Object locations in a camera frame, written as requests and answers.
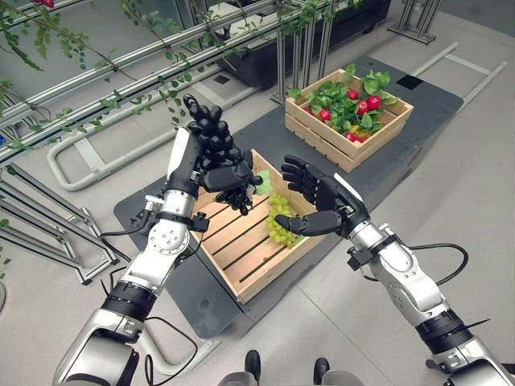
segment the black shoe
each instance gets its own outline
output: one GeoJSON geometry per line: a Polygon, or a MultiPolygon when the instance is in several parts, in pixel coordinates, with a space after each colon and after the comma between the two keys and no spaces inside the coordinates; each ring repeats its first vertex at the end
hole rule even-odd
{"type": "Polygon", "coordinates": [[[257,351],[250,350],[247,352],[247,356],[245,357],[245,371],[251,373],[256,382],[259,383],[259,377],[261,376],[261,358],[257,351]]]}
{"type": "Polygon", "coordinates": [[[325,358],[318,358],[313,371],[313,384],[322,384],[323,374],[330,370],[329,362],[325,358]]]}

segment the robotic hand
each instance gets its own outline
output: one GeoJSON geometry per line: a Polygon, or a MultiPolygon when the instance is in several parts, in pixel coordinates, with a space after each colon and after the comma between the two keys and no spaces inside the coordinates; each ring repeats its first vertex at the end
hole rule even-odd
{"type": "Polygon", "coordinates": [[[418,266],[417,258],[388,224],[371,223],[360,195],[338,174],[324,175],[315,166],[287,155],[282,177],[318,212],[300,217],[277,215],[291,232],[317,236],[335,232],[349,239],[352,269],[369,265],[394,305],[415,327],[433,356],[426,362],[450,375],[445,386],[507,386],[515,381],[488,348],[470,332],[435,282],[418,266]]]}
{"type": "Polygon", "coordinates": [[[147,196],[146,214],[157,212],[145,250],[134,258],[95,310],[64,355],[53,385],[128,386],[138,365],[132,348],[143,323],[161,294],[175,260],[189,245],[189,231],[205,232],[205,214],[193,215],[198,190],[219,191],[219,202],[248,213],[255,186],[252,154],[242,153],[220,121],[221,109],[211,111],[186,95],[184,104],[195,119],[178,128],[162,198],[147,196]]]}

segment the wooden crate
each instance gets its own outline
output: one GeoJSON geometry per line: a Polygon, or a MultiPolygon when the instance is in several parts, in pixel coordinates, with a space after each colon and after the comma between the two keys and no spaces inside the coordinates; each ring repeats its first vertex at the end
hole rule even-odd
{"type": "MultiPolygon", "coordinates": [[[[328,80],[333,83],[346,81],[347,75],[344,70],[339,69],[306,87],[297,100],[287,98],[286,127],[343,170],[349,172],[402,131],[406,120],[413,111],[413,106],[402,100],[393,105],[384,106],[385,111],[378,118],[385,124],[384,127],[363,143],[350,142],[346,137],[303,110],[303,107],[309,105],[309,102],[303,97],[306,92],[315,91],[328,80]]],[[[359,91],[361,79],[354,76],[349,83],[349,89],[359,91]]]]}
{"type": "MultiPolygon", "coordinates": [[[[255,150],[253,162],[254,173],[270,172],[272,188],[288,199],[297,214],[303,216],[315,211],[300,194],[287,188],[281,174],[255,150]]],[[[263,290],[323,239],[323,236],[304,237],[291,249],[271,240],[266,227],[268,194],[253,197],[253,208],[247,216],[227,204],[214,202],[214,193],[199,194],[195,211],[205,212],[210,219],[201,248],[241,303],[263,290]]],[[[197,241],[201,238],[199,233],[193,236],[197,241]]]]}

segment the metal rack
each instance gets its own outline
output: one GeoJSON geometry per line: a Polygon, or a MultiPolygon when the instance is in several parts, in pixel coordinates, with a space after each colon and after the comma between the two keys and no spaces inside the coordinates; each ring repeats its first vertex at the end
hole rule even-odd
{"type": "Polygon", "coordinates": [[[119,262],[113,252],[98,238],[101,232],[85,207],[78,208],[69,203],[16,165],[10,165],[8,171],[18,181],[38,193],[40,197],[50,199],[63,208],[70,216],[60,216],[41,204],[38,199],[33,199],[22,193],[2,178],[0,181],[0,194],[2,195],[0,208],[12,217],[30,225],[35,231],[50,236],[58,246],[36,238],[32,232],[29,234],[11,226],[0,228],[0,240],[8,241],[37,253],[41,257],[74,269],[80,282],[84,285],[89,284],[104,269],[119,262]],[[81,238],[101,250],[102,257],[93,267],[88,267],[77,256],[72,246],[72,236],[73,238],[81,238]]]}

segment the grape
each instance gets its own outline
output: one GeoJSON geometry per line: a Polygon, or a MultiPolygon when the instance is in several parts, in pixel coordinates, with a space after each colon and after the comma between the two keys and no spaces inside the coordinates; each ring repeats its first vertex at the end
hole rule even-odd
{"type": "Polygon", "coordinates": [[[280,245],[293,248],[295,241],[297,240],[297,236],[275,222],[276,215],[285,215],[289,217],[295,215],[288,203],[288,199],[286,197],[282,197],[276,192],[272,192],[268,198],[268,204],[270,210],[268,212],[268,217],[266,218],[266,226],[269,230],[270,239],[280,245]]]}

